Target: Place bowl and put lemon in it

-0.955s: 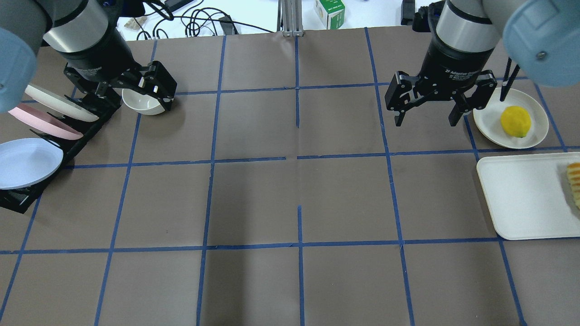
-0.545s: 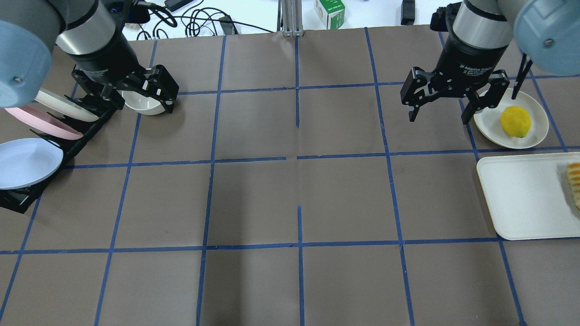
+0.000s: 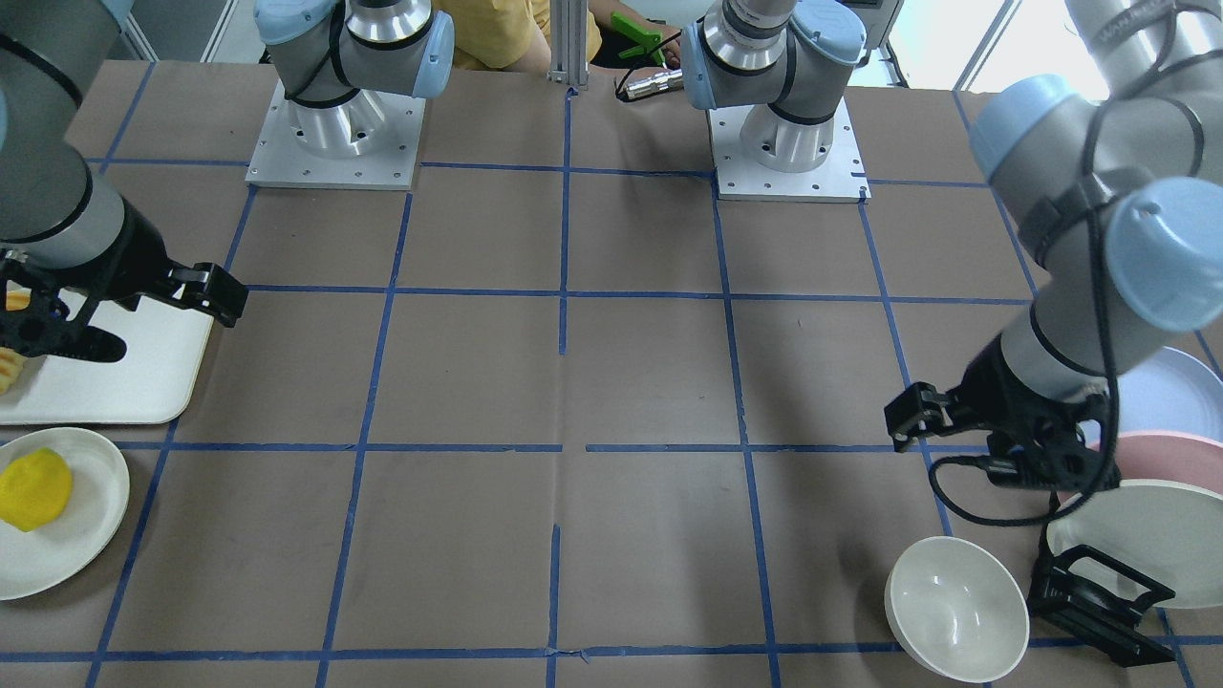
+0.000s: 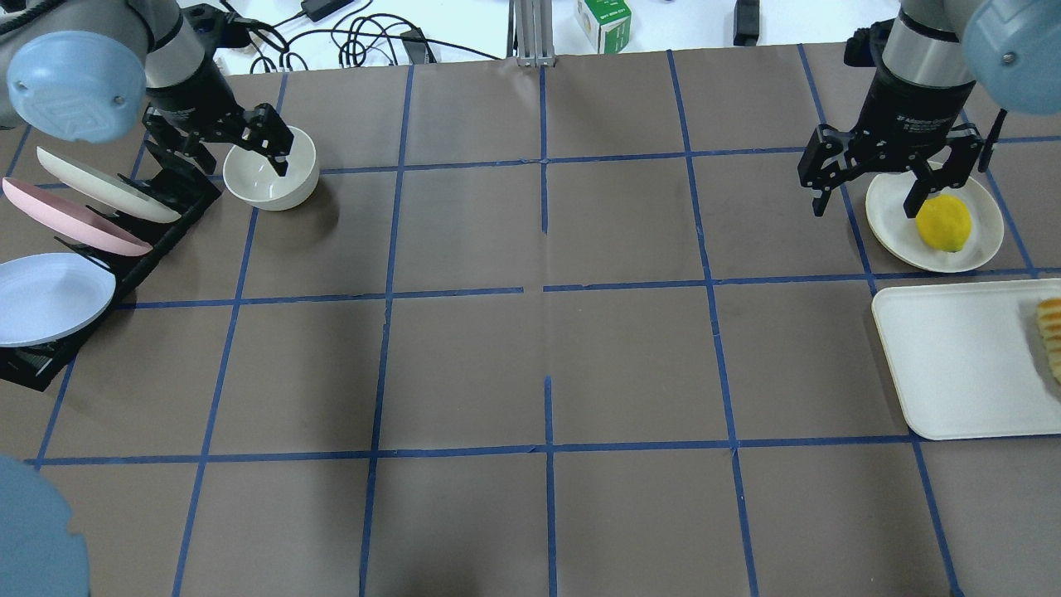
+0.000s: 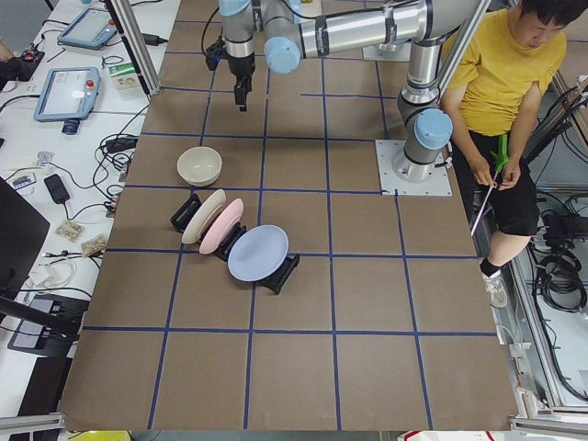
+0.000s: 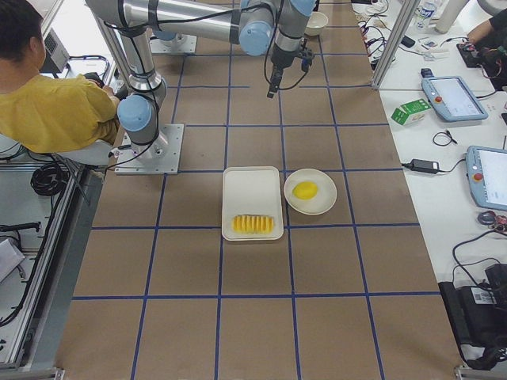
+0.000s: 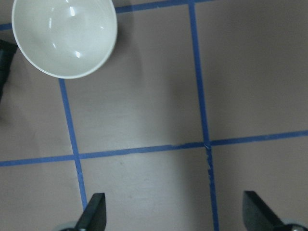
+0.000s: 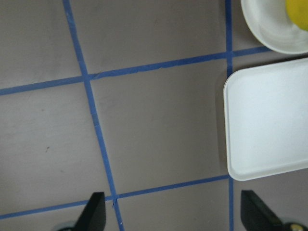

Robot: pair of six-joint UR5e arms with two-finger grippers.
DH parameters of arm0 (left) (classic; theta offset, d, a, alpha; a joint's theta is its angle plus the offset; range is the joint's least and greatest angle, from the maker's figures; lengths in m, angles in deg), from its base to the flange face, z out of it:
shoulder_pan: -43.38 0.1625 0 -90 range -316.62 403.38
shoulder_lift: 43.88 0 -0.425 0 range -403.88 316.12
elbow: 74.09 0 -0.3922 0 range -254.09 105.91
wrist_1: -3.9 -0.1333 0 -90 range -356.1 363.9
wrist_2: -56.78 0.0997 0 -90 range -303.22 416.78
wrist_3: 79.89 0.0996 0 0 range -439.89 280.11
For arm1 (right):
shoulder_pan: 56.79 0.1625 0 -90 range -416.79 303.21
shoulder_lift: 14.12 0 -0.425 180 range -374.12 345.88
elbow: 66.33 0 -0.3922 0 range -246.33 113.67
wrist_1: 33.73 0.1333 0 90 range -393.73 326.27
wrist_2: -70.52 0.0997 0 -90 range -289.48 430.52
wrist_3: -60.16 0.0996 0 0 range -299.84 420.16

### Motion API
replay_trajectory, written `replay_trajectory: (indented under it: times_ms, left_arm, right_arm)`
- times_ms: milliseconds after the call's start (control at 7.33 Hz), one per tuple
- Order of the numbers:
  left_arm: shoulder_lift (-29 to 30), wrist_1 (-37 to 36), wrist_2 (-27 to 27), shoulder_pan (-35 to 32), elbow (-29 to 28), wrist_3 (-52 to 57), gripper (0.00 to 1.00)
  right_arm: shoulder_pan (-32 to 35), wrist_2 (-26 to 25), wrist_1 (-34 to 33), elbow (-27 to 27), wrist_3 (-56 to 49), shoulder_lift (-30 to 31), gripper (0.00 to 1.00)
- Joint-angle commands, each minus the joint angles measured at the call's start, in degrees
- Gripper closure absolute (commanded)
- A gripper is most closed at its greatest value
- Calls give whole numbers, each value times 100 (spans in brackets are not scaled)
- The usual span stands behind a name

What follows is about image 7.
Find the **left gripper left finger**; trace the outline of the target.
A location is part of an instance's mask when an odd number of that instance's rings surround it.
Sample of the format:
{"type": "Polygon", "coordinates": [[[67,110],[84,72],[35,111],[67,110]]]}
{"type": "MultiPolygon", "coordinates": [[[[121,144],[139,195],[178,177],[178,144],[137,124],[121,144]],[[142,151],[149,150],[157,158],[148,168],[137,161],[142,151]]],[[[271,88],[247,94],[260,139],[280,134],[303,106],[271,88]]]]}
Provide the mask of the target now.
{"type": "Polygon", "coordinates": [[[75,225],[77,231],[104,231],[107,224],[105,193],[95,193],[75,225]]]}

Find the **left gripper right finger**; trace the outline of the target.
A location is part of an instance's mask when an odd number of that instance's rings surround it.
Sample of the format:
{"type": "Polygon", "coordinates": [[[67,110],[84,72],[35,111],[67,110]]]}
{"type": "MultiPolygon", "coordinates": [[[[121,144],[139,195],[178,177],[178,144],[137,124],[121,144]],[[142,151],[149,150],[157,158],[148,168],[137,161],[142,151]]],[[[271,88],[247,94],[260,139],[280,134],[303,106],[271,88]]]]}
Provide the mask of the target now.
{"type": "Polygon", "coordinates": [[[247,231],[289,230],[255,191],[243,192],[242,216],[247,231]]]}

